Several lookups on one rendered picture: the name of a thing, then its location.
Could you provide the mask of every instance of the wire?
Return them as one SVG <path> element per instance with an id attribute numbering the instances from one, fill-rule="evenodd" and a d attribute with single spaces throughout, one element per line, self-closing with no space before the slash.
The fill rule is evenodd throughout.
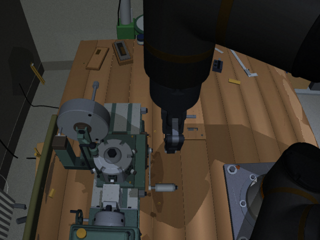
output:
<path id="1" fill-rule="evenodd" d="M 23 95 L 24 95 L 24 97 L 25 97 L 26 101 L 27 101 L 27 102 L 28 102 L 32 107 L 47 107 L 47 108 L 59 109 L 58 107 L 55 107 L 55 106 L 46 106 L 46 105 L 33 106 L 33 105 L 29 102 L 29 100 L 28 100 L 28 98 L 27 98 L 27 96 L 26 96 L 26 94 L 25 94 L 24 90 L 22 89 L 22 86 L 21 86 L 21 84 L 20 84 L 20 83 L 19 83 L 19 85 L 20 85 L 20 88 L 21 88 L 21 90 L 22 90 L 22 92 L 23 92 Z"/>
<path id="2" fill-rule="evenodd" d="M 5 177 L 4 176 L 2 176 L 1 174 L 0 174 L 0 176 L 1 177 L 3 177 L 3 179 L 5 180 L 5 182 L 6 182 L 6 186 L 7 186 L 7 188 L 6 188 L 6 194 L 8 194 L 8 190 L 9 190 L 9 185 L 8 185 L 8 182 L 7 182 L 7 180 L 5 179 Z"/>
<path id="3" fill-rule="evenodd" d="M 14 156 L 16 159 L 18 158 L 17 156 L 15 156 L 15 155 L 7 148 L 7 146 L 4 144 L 3 141 L 1 141 L 1 139 L 0 139 L 0 143 L 2 143 L 2 145 L 5 147 L 5 149 L 7 149 L 7 150 L 9 151 L 9 153 L 12 154 L 12 156 Z"/>
<path id="4" fill-rule="evenodd" d="M 118 7 L 118 26 L 119 26 L 119 11 L 120 11 L 120 3 L 121 3 L 121 0 L 119 0 L 119 7 Z"/>

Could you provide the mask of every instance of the green machine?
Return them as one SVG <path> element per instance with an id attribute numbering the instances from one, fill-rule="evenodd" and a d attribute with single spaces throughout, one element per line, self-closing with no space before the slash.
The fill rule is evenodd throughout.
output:
<path id="1" fill-rule="evenodd" d="M 59 132 L 52 142 L 65 169 L 94 174 L 89 218 L 83 218 L 81 209 L 70 210 L 75 224 L 70 227 L 69 240 L 140 240 L 140 198 L 147 194 L 145 176 L 153 151 L 142 120 L 148 109 L 140 103 L 102 106 L 94 101 L 99 83 L 95 81 L 92 87 L 91 100 L 76 98 L 61 106 L 56 122 Z M 80 157 L 67 137 L 79 142 Z M 174 183 L 151 186 L 149 179 L 151 189 L 174 192 L 178 187 Z"/>

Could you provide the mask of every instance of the dark wall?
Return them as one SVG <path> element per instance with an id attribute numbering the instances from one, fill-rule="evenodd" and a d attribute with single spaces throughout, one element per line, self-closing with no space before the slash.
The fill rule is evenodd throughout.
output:
<path id="1" fill-rule="evenodd" d="M 44 69 L 20 0 L 1 1 L 0 6 L 0 140 L 15 153 L 30 109 L 20 85 L 32 103 L 40 81 L 35 77 L 30 62 L 41 75 Z M 0 144 L 0 174 L 5 178 L 12 160 L 13 156 Z M 7 189 L 1 176 L 0 188 Z"/>

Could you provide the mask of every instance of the olive green pole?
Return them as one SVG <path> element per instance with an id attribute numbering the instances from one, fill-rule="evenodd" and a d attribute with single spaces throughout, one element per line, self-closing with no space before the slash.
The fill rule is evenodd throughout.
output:
<path id="1" fill-rule="evenodd" d="M 24 226 L 24 233 L 22 240 L 35 240 L 37 234 L 38 220 L 40 215 L 40 208 L 42 204 L 42 198 L 44 195 L 44 189 L 46 186 L 47 175 L 49 171 L 51 156 L 53 152 L 52 142 L 54 136 L 58 131 L 57 115 L 52 115 L 51 121 L 46 132 L 43 149 L 39 161 L 38 170 L 33 185 L 31 194 L 28 214 L 26 216 L 26 222 Z"/>

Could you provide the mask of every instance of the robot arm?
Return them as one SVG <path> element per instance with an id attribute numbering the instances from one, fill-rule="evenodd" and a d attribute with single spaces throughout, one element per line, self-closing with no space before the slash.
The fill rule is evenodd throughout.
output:
<path id="1" fill-rule="evenodd" d="M 210 74 L 216 43 L 320 82 L 320 2 L 304 9 L 292 4 L 292 16 L 279 14 L 277 7 L 266 12 L 262 2 L 254 7 L 225 2 L 143 1 L 144 69 L 151 99 L 161 108 L 167 154 L 181 150 L 187 110 Z"/>

